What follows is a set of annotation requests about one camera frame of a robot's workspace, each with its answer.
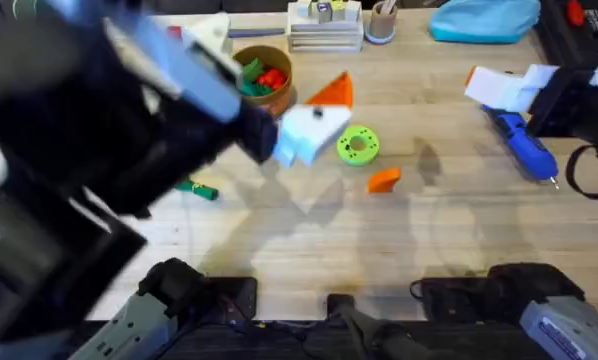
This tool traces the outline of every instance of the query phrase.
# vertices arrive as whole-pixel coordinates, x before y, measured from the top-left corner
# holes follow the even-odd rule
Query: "label sticker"
[[[539,330],[557,344],[563,352],[572,360],[586,360],[586,353],[572,342],[550,319],[544,317],[539,322]]]

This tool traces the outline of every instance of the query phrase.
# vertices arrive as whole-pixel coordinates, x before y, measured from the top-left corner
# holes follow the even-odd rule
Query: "green toy block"
[[[250,64],[243,67],[242,74],[244,80],[254,82],[259,75],[263,74],[263,63],[255,58]]]

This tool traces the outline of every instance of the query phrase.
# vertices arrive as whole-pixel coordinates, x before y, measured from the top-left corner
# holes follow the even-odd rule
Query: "black cable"
[[[581,190],[577,180],[575,180],[575,167],[577,165],[577,161],[586,150],[591,148],[595,149],[596,147],[594,145],[583,145],[572,152],[572,155],[570,155],[570,159],[568,159],[568,163],[566,164],[566,180],[568,181],[568,185],[570,185],[574,191],[587,197],[588,199],[598,200],[598,193],[589,193]]]
[[[419,286],[419,294],[415,294],[415,286]],[[412,296],[415,300],[421,302],[423,301],[423,296],[421,295],[421,280],[415,280],[410,283],[410,296]]]

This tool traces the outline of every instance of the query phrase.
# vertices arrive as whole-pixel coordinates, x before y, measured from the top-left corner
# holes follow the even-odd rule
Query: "white block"
[[[308,18],[312,10],[311,0],[298,0],[297,1],[297,15]]]
[[[521,78],[477,66],[464,95],[493,109],[527,112],[556,70],[556,66],[531,65]]]
[[[341,21],[346,18],[346,4],[343,1],[333,1],[330,6],[332,7],[332,21]]]
[[[361,3],[359,1],[349,0],[346,3],[346,14],[344,19],[346,21],[357,21],[360,12]]]
[[[272,157],[290,167],[295,158],[310,166],[337,141],[352,117],[345,106],[295,105],[281,118]]]

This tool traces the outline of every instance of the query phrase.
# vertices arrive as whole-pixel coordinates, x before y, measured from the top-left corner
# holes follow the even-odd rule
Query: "brown bowl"
[[[278,117],[290,106],[292,87],[292,64],[285,52],[266,45],[250,46],[237,52],[234,59],[241,65],[248,65],[255,58],[264,65],[278,69],[286,76],[286,82],[277,91],[265,96],[246,96],[250,103]]]

